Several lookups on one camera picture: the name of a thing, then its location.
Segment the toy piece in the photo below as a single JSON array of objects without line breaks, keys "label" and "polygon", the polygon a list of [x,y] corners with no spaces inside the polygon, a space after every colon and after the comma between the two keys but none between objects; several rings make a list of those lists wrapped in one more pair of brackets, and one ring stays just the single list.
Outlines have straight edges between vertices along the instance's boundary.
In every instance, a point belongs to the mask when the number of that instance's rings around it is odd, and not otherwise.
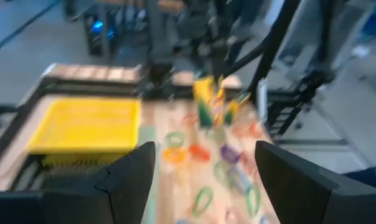
[{"label": "toy piece", "polygon": [[270,214],[265,214],[260,218],[260,221],[258,224],[274,224],[274,223],[279,223],[278,218],[276,218],[274,215]]},{"label": "toy piece", "polygon": [[227,189],[231,189],[231,187],[232,187],[231,181],[230,181],[230,179],[228,178],[228,175],[227,175],[229,168],[230,168],[230,166],[227,163],[225,163],[224,161],[218,161],[214,165],[214,176],[215,176],[215,178]]},{"label": "toy piece", "polygon": [[246,206],[250,217],[254,217],[260,209],[260,191],[256,183],[251,185],[246,194]]},{"label": "toy piece", "polygon": [[180,164],[185,161],[187,151],[181,148],[169,148],[163,152],[163,157],[171,164]]},{"label": "toy piece", "polygon": [[137,99],[61,98],[50,105],[27,150],[46,166],[109,164],[136,147],[140,113]]},{"label": "toy piece", "polygon": [[[203,208],[199,208],[199,204],[201,204],[200,200],[202,197],[207,197],[207,201]],[[199,193],[196,195],[194,206],[192,207],[191,214],[194,217],[201,216],[207,208],[210,206],[210,204],[213,201],[213,190],[210,187],[203,187]]]},{"label": "toy piece", "polygon": [[195,224],[189,220],[183,219],[183,220],[178,220],[176,224]]},{"label": "toy piece", "polygon": [[196,114],[188,114],[182,119],[182,125],[193,126],[198,122],[198,116]]},{"label": "toy piece", "polygon": [[241,152],[240,161],[242,162],[242,166],[248,175],[252,175],[256,172],[256,162],[247,152]]},{"label": "toy piece", "polygon": [[225,94],[222,78],[218,80],[218,84],[216,84],[213,76],[199,78],[192,87],[198,107],[200,127],[211,128],[212,126],[223,125]]},{"label": "toy piece", "polygon": [[221,156],[223,160],[225,160],[229,164],[236,164],[239,161],[240,154],[237,153],[233,147],[225,144],[221,147],[220,150],[221,150]]},{"label": "toy piece", "polygon": [[168,147],[181,147],[184,144],[184,133],[181,131],[174,131],[167,134],[166,143]]},{"label": "toy piece", "polygon": [[232,121],[237,117],[239,109],[242,108],[242,105],[244,105],[249,100],[249,96],[250,93],[241,92],[232,99],[232,101],[228,105],[228,109],[225,112],[225,124],[232,124]]},{"label": "toy piece", "polygon": [[258,130],[258,123],[251,122],[249,124],[234,124],[231,133],[236,138],[259,138],[262,132]]},{"label": "toy piece", "polygon": [[228,178],[230,179],[232,185],[241,193],[247,194],[251,185],[246,177],[245,173],[237,166],[233,166],[229,169]]},{"label": "toy piece", "polygon": [[206,148],[198,145],[193,144],[189,147],[189,152],[191,153],[192,157],[194,159],[197,159],[199,161],[209,161],[210,160],[210,152]]},{"label": "toy piece", "polygon": [[248,220],[239,212],[236,207],[227,208],[225,213],[225,222],[226,223],[239,223],[239,224],[250,224]]}]

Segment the orange plastic ring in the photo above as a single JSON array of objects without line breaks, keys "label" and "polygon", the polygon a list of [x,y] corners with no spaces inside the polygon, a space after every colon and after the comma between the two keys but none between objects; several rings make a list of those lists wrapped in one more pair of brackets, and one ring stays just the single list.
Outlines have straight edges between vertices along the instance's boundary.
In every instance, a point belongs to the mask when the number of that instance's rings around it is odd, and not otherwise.
[{"label": "orange plastic ring", "polygon": [[235,125],[231,129],[231,133],[237,138],[244,138],[248,136],[246,125]]},{"label": "orange plastic ring", "polygon": [[259,138],[259,137],[261,137],[261,134],[263,134],[263,132],[261,131],[261,129],[258,128],[258,124],[256,122],[253,122],[252,124],[250,124],[250,126],[249,126],[249,133],[254,138]]},{"label": "orange plastic ring", "polygon": [[258,138],[262,132],[261,130],[259,131],[257,125],[257,122],[251,122],[249,124],[237,124],[232,127],[231,132],[237,138]]},{"label": "orange plastic ring", "polygon": [[193,144],[189,147],[189,152],[192,154],[192,157],[200,161],[209,161],[210,152],[206,148]]},{"label": "orange plastic ring", "polygon": [[183,119],[182,119],[182,124],[183,125],[195,125],[198,122],[198,116],[194,113],[192,114],[187,114]]},{"label": "orange plastic ring", "polygon": [[163,152],[163,157],[171,164],[180,164],[185,161],[187,157],[187,151],[181,148],[170,148]]}]

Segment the green plastic ring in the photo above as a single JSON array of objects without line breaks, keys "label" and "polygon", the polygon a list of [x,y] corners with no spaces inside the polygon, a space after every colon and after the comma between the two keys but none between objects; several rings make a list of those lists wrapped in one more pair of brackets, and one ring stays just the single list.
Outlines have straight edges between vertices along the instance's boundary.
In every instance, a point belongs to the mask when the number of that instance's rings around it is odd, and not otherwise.
[{"label": "green plastic ring", "polygon": [[210,140],[216,140],[216,141],[223,141],[225,139],[222,133],[216,132],[213,129],[207,129],[205,133],[205,137]]},{"label": "green plastic ring", "polygon": [[[198,209],[199,201],[203,197],[203,195],[207,196],[207,198],[208,198],[207,202],[206,202],[206,204],[204,205],[203,208]],[[207,208],[210,206],[212,201],[213,201],[213,190],[210,187],[203,187],[199,191],[199,193],[196,195],[195,204],[192,207],[192,211],[191,211],[192,215],[195,216],[195,217],[201,216],[207,210]]]},{"label": "green plastic ring", "polygon": [[214,176],[215,178],[226,188],[231,189],[231,181],[228,178],[229,165],[224,161],[218,161],[214,165]]},{"label": "green plastic ring", "polygon": [[[256,201],[255,201],[255,206],[253,206],[253,202],[250,198],[250,192],[253,191],[253,193],[255,194],[255,197],[256,197]],[[260,191],[258,190],[258,186],[257,184],[253,184],[247,191],[247,194],[246,194],[246,207],[247,207],[247,210],[248,210],[248,214],[250,217],[254,217],[259,209],[260,209]]]},{"label": "green plastic ring", "polygon": [[184,144],[184,133],[181,131],[174,131],[166,136],[166,143],[169,148],[181,147]]}]

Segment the yellow toy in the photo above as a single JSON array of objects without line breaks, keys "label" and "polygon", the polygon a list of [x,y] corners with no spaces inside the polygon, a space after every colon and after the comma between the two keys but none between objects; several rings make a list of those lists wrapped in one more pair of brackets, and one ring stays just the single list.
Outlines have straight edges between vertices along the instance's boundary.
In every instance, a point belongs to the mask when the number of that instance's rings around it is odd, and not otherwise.
[{"label": "yellow toy", "polygon": [[250,93],[241,92],[231,100],[225,112],[224,120],[226,124],[232,124],[237,116],[239,109],[249,100]]},{"label": "yellow toy", "polygon": [[222,78],[218,84],[215,83],[214,77],[200,78],[194,82],[193,90],[200,126],[211,128],[223,125],[225,94]]}]

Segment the purple plastic ring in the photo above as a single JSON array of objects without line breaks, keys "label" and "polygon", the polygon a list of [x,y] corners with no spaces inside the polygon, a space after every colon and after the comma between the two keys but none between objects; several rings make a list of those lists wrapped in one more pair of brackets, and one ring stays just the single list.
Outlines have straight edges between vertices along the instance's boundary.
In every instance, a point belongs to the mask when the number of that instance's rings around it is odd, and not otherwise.
[{"label": "purple plastic ring", "polygon": [[236,164],[240,159],[240,154],[233,147],[226,144],[221,147],[221,156],[223,160],[230,164]]}]

